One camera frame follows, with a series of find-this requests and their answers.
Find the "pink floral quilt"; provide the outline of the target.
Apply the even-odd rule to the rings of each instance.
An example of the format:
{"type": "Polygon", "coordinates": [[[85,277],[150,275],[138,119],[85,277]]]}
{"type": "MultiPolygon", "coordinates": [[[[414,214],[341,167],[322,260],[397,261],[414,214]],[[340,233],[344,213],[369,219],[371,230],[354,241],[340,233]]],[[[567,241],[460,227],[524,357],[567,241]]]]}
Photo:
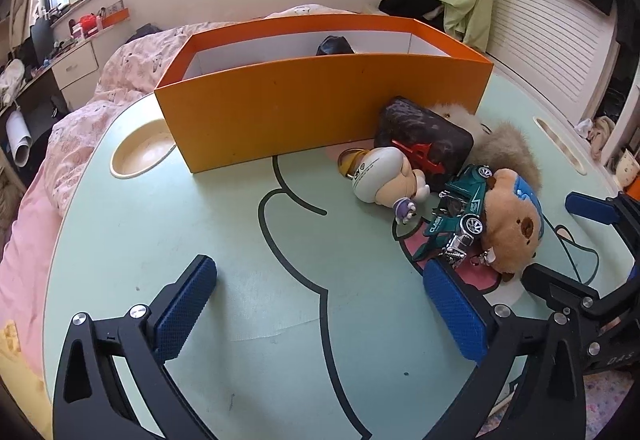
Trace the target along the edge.
{"type": "Polygon", "coordinates": [[[64,215],[88,161],[113,120],[151,94],[190,36],[226,27],[226,22],[183,25],[137,38],[107,60],[90,100],[52,129],[43,162],[43,186],[64,215]]]}

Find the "black clothes pile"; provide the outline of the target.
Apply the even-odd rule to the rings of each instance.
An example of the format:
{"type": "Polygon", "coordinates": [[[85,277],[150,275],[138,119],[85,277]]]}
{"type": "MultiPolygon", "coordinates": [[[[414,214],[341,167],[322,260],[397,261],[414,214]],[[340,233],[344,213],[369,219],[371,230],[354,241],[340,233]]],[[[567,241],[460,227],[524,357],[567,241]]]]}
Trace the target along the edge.
{"type": "Polygon", "coordinates": [[[444,5],[440,0],[381,0],[378,10],[391,16],[414,18],[436,30],[444,30],[444,5]]]}

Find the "green cartoon lap table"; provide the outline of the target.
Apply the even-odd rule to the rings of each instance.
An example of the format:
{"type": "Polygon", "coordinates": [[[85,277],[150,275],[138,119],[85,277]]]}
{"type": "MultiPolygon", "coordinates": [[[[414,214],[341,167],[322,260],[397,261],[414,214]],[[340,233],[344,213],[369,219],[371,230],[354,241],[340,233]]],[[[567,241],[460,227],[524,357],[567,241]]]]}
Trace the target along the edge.
{"type": "MultiPolygon", "coordinates": [[[[510,118],[541,160],[544,236],[531,264],[603,297],[626,282],[631,252],[612,226],[571,215],[565,197],[616,197],[582,176],[542,133],[550,116],[495,76],[480,102],[510,118]]],[[[415,262],[439,196],[398,224],[360,202],[337,170],[341,143],[194,174],[156,96],[130,105],[94,150],[63,220],[52,262],[44,360],[54,397],[72,317],[123,316],[150,304],[195,256],[216,287],[165,368],[213,439],[428,439],[475,368],[415,262]]],[[[523,318],[554,313],[488,264],[480,239],[451,266],[491,304],[523,318]]],[[[114,360],[140,424],[160,435],[126,361],[114,360]]],[[[516,358],[480,432],[503,419],[526,359],[516,358]]]]}

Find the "black lace satin cloth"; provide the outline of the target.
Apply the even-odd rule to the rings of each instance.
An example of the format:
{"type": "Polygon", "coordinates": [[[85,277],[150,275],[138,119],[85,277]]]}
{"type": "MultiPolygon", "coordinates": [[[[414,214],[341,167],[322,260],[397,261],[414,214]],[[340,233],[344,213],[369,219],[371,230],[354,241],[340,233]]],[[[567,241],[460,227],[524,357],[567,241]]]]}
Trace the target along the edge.
{"type": "Polygon", "coordinates": [[[318,45],[317,56],[335,56],[336,54],[354,54],[355,51],[344,36],[326,36],[318,45]]]}

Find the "white fluffy fur ball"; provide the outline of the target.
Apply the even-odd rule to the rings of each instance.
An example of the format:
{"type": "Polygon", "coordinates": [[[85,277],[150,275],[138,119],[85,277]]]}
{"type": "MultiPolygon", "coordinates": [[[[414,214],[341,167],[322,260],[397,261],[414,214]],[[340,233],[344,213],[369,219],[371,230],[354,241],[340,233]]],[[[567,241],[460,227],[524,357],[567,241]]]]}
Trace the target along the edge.
{"type": "Polygon", "coordinates": [[[435,104],[430,106],[430,110],[442,118],[448,119],[453,124],[465,129],[472,134],[474,139],[491,134],[491,130],[486,127],[480,119],[473,113],[469,112],[460,104],[435,104]]]}

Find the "green toy car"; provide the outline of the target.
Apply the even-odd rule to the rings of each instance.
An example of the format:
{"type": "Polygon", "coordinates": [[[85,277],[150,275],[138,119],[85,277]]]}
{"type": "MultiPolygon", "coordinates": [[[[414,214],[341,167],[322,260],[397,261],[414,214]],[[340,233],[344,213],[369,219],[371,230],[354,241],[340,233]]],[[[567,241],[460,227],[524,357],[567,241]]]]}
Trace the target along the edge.
{"type": "Polygon", "coordinates": [[[466,257],[485,230],[482,215],[491,177],[487,166],[468,165],[445,184],[423,232],[425,241],[412,256],[415,262],[443,256],[456,266],[466,257]]]}

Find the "brown bear plush toy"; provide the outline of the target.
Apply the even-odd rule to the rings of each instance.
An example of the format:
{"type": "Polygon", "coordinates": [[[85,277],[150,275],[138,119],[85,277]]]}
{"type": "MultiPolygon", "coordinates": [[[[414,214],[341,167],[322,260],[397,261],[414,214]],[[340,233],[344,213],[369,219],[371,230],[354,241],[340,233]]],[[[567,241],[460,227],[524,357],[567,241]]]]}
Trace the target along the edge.
{"type": "Polygon", "coordinates": [[[488,253],[488,264],[510,281],[532,262],[544,236],[541,204],[529,184],[512,169],[498,169],[487,185],[480,242],[488,253]]]}

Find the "black leather pouch red clasp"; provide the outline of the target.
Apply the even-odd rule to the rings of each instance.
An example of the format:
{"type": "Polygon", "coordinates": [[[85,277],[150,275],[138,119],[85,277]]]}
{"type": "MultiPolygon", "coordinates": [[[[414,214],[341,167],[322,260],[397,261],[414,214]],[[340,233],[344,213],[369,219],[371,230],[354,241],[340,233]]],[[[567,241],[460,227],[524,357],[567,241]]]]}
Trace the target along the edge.
{"type": "Polygon", "coordinates": [[[432,192],[440,192],[460,172],[474,140],[469,131],[403,96],[395,96],[380,111],[374,136],[376,148],[394,146],[413,169],[425,174],[432,192]]]}

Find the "orange cardboard box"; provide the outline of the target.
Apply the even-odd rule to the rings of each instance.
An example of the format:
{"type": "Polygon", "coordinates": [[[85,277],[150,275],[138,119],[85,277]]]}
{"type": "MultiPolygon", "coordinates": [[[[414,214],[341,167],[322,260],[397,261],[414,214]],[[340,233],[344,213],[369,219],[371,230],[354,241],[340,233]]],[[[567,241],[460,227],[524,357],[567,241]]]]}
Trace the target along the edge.
{"type": "Polygon", "coordinates": [[[492,64],[411,18],[313,14],[190,36],[155,96],[190,171],[367,140],[394,96],[480,104],[492,64]],[[354,54],[317,56],[326,36],[354,54]]]}

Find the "brown fluffy fur ball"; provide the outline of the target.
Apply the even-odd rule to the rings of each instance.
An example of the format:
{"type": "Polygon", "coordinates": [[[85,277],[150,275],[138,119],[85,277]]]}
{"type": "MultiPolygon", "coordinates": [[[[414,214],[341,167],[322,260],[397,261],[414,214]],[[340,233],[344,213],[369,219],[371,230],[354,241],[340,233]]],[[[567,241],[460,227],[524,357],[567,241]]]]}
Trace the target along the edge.
{"type": "Polygon", "coordinates": [[[474,140],[469,155],[472,164],[488,166],[493,172],[512,169],[536,193],[541,190],[541,170],[526,137],[517,126],[499,122],[495,128],[486,129],[481,122],[474,122],[470,133],[474,140]]]}

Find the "white drawer desk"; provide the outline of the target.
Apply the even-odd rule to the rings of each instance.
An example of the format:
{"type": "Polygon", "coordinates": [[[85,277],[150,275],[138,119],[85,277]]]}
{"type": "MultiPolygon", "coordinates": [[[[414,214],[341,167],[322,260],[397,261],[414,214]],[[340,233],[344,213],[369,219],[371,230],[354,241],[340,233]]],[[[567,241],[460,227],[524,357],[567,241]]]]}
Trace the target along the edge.
{"type": "Polygon", "coordinates": [[[53,64],[24,87],[43,87],[61,93],[67,108],[75,111],[94,95],[103,67],[112,54],[134,33],[129,15],[122,21],[79,41],[69,52],[55,58],[53,64]]]}

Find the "white helmet doll figure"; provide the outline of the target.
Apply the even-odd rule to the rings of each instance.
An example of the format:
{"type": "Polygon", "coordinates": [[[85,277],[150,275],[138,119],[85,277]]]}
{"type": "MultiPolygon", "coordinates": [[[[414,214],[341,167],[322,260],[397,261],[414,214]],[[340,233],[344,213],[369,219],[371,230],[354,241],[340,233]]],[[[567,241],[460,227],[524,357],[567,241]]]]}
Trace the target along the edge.
{"type": "Polygon", "coordinates": [[[431,194],[425,174],[393,146],[348,148],[337,157],[337,168],[360,202],[390,208],[398,224],[408,223],[431,194]]]}

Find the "red container on sill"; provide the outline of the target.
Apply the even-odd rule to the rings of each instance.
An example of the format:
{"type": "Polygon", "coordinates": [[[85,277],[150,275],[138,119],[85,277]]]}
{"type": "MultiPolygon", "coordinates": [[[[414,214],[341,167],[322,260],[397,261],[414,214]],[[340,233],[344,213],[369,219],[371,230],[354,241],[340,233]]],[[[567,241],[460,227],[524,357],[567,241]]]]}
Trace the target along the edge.
{"type": "Polygon", "coordinates": [[[102,30],[102,18],[93,13],[82,16],[78,24],[81,27],[82,34],[85,38],[91,37],[102,30]]]}

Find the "rolled white paper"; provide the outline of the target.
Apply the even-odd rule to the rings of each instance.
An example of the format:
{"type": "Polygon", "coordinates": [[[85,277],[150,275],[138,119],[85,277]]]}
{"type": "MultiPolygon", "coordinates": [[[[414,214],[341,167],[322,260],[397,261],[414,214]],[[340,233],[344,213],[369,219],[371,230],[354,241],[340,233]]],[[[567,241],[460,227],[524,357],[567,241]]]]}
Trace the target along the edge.
{"type": "Polygon", "coordinates": [[[6,120],[6,136],[14,164],[24,167],[32,148],[32,135],[20,110],[14,110],[6,120]]]}

